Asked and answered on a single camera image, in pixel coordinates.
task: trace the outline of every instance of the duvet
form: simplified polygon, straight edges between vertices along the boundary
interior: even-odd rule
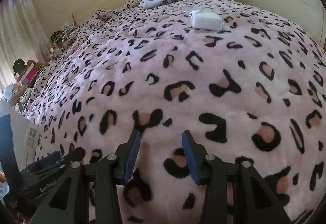
[[[80,146],[84,163],[96,162],[135,128],[135,170],[118,188],[123,222],[197,224],[205,188],[182,149],[190,130],[222,160],[254,164],[290,219],[305,223],[326,188],[325,51],[292,21],[232,0],[152,10],[140,1],[98,10],[40,74],[24,113],[48,133],[36,159]],[[189,5],[220,14],[223,31],[192,28]],[[231,223],[232,205],[228,214]]]

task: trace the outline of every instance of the pink curtain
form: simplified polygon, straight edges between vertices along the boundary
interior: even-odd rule
[[[51,42],[32,0],[2,0],[0,3],[0,95],[15,83],[13,64],[21,58],[46,62]]]

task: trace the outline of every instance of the bedding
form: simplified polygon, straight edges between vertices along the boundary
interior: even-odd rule
[[[84,163],[96,162],[135,128],[133,177],[118,187],[123,222],[198,223],[205,188],[192,181],[181,143],[190,130],[222,160],[253,163],[290,219],[305,223],[326,188],[325,51],[292,21],[232,0],[152,10],[140,1],[95,12],[40,73],[24,113],[51,133],[36,158],[80,146]],[[224,30],[191,28],[190,5],[216,11]]]

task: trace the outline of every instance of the baseball cap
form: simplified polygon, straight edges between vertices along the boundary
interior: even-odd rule
[[[17,59],[14,63],[14,73],[20,73],[23,68],[25,67],[25,61],[23,61],[22,59]]]

